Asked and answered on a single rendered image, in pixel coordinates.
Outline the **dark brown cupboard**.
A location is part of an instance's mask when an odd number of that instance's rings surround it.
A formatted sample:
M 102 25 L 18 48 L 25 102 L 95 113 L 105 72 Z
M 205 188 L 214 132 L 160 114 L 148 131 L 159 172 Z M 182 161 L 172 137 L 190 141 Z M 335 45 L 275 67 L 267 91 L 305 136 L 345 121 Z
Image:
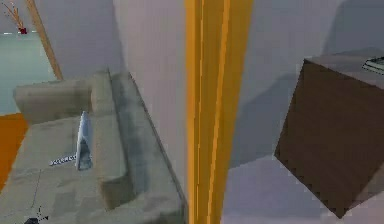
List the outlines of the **dark brown cupboard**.
M 384 193 L 384 75 L 363 49 L 303 62 L 274 156 L 336 217 Z

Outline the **tan wooden door frame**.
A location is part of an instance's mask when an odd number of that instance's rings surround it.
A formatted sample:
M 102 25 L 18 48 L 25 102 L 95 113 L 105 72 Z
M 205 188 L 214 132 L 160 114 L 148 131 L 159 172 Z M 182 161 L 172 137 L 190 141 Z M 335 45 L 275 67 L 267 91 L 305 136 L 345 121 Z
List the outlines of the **tan wooden door frame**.
M 51 46 L 49 37 L 46 33 L 46 30 L 45 30 L 43 21 L 40 17 L 39 11 L 37 9 L 35 0 L 25 0 L 25 3 L 27 6 L 27 9 L 29 11 L 29 14 L 31 16 L 31 20 L 32 20 L 32 22 L 36 28 L 36 31 L 37 31 L 39 37 L 40 37 L 42 46 L 44 48 L 44 51 L 45 51 L 46 56 L 48 58 L 48 61 L 51 65 L 53 73 L 58 80 L 63 80 L 63 75 L 62 75 L 60 66 L 59 66 L 58 61 L 55 57 L 53 48 Z

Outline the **grey flat device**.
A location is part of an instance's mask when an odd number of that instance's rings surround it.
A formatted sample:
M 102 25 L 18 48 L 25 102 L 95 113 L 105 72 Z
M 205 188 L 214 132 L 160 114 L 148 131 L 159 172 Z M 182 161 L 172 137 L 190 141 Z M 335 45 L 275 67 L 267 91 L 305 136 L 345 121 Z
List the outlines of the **grey flat device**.
M 367 59 L 362 67 L 366 70 L 384 75 L 384 56 Z

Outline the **house plant in red pot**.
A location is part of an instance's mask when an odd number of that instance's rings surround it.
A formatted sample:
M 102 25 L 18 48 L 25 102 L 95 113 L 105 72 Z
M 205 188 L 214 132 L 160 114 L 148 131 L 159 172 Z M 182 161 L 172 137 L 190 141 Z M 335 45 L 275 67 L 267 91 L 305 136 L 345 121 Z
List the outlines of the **house plant in red pot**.
M 20 17 L 19 8 L 12 1 L 9 3 L 2 2 L 1 5 L 5 7 L 4 15 L 12 19 L 18 29 L 18 32 L 21 35 L 27 35 L 28 30 Z

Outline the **yellow room door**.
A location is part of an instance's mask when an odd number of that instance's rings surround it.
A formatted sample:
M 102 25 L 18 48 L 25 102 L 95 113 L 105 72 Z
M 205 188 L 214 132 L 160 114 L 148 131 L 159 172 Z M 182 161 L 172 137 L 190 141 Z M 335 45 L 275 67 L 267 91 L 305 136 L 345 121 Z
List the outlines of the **yellow room door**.
M 254 0 L 185 0 L 188 224 L 220 224 Z

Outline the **small black object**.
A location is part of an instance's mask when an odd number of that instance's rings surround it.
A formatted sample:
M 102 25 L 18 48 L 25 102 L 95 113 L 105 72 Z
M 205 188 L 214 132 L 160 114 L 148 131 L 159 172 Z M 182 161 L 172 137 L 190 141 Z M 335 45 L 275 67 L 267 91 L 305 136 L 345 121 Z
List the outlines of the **small black object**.
M 26 217 L 23 224 L 46 224 L 49 216 L 44 214 L 42 207 L 34 208 Z

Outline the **grey beige sofa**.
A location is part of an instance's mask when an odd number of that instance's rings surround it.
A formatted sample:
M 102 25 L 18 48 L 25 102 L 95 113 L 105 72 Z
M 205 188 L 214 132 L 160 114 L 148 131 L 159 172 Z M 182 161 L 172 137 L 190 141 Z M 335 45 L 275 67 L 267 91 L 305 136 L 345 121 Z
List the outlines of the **grey beige sofa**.
M 185 201 L 128 73 L 18 86 L 28 129 L 0 191 L 0 224 L 23 224 L 39 206 L 46 224 L 185 224 Z M 76 151 L 90 120 L 92 167 L 49 162 Z

